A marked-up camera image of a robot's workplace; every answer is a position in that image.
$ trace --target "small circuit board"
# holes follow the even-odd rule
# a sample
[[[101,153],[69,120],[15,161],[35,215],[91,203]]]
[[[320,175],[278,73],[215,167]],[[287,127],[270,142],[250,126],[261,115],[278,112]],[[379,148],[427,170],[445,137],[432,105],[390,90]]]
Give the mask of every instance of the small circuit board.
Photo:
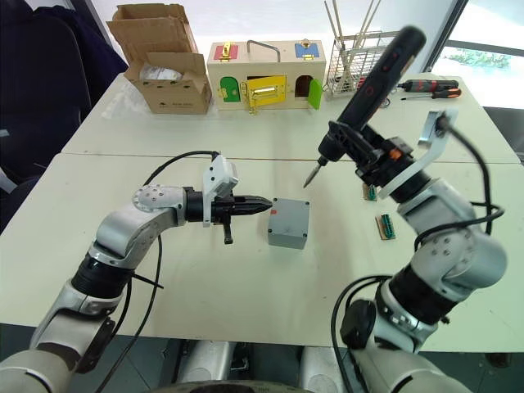
[[[377,201],[377,188],[373,185],[369,186],[362,183],[362,195],[366,201]]]
[[[390,215],[378,215],[375,217],[378,226],[378,232],[382,240],[392,240],[396,238],[393,222]]]

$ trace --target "green plant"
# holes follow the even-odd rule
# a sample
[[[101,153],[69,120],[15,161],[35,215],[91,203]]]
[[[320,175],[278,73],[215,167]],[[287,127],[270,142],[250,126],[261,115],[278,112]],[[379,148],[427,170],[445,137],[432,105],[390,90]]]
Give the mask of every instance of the green plant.
[[[499,53],[473,51],[472,49],[457,49],[456,54],[449,56],[450,60],[458,61],[468,66],[487,66],[494,68],[509,68],[509,55]]]

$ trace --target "wooden lock box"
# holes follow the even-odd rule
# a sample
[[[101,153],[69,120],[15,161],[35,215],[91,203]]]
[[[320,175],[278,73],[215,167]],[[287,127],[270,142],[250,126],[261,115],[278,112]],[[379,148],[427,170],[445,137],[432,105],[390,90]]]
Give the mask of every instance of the wooden lock box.
[[[326,57],[320,41],[213,43],[207,61],[222,110],[320,107]]]

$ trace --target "open cardboard box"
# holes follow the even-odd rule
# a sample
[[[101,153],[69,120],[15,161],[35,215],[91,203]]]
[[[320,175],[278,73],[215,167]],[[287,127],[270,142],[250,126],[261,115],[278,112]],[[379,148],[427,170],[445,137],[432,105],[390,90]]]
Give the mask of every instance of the open cardboard box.
[[[147,62],[183,74],[179,81],[140,80],[144,61],[134,61],[124,76],[142,93],[153,113],[205,114],[211,90],[204,57],[199,53],[147,53]]]
[[[182,6],[125,4],[117,7],[113,20],[107,25],[129,64],[146,61],[149,52],[198,52]]]

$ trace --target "white table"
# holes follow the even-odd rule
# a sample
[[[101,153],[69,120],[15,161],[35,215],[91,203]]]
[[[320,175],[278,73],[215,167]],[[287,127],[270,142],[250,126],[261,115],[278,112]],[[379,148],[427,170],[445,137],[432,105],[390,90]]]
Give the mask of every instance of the white table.
[[[416,78],[439,77],[432,74],[405,77]],[[370,124],[385,138],[402,137],[415,148],[415,157],[420,157],[424,151],[417,148],[417,140],[427,112],[456,107],[457,128],[476,144],[487,162],[518,163],[517,156],[464,82],[456,79],[463,90],[461,97],[401,101],[413,93],[399,89],[390,95],[391,105],[379,109]],[[348,97],[323,100],[320,111],[267,110],[250,115],[247,111],[218,111],[211,106],[207,115],[153,115],[132,111],[129,106],[115,109],[117,103],[124,102],[122,89],[129,92],[129,86],[124,87],[128,83],[123,75],[115,80],[62,152],[176,156],[185,151],[213,149],[224,151],[231,158],[317,160],[317,146],[328,130],[328,121],[335,120],[349,101]],[[474,162],[455,140],[449,141],[438,161]]]
[[[83,259],[102,219],[129,201],[165,158],[60,154],[0,237],[0,319],[36,325],[62,283]],[[173,164],[160,183],[200,188],[209,161]],[[305,190],[311,162],[235,160],[237,194],[311,201],[309,237],[303,251],[269,246],[269,213],[233,218],[232,246],[221,227],[187,224],[165,232],[160,291],[143,332],[146,336],[329,346],[329,318],[340,290],[366,274],[394,273],[413,254],[413,231],[395,213],[392,200],[362,199],[350,162],[330,164]],[[426,350],[514,352],[524,350],[524,169],[490,165],[493,199],[507,214],[494,236],[509,266],[494,287],[475,294],[450,313]],[[474,164],[434,164],[466,197],[480,200],[481,176]],[[398,238],[379,239],[374,216],[392,214]],[[153,277],[156,245],[138,268]],[[121,332],[139,325],[151,287],[133,285]]]

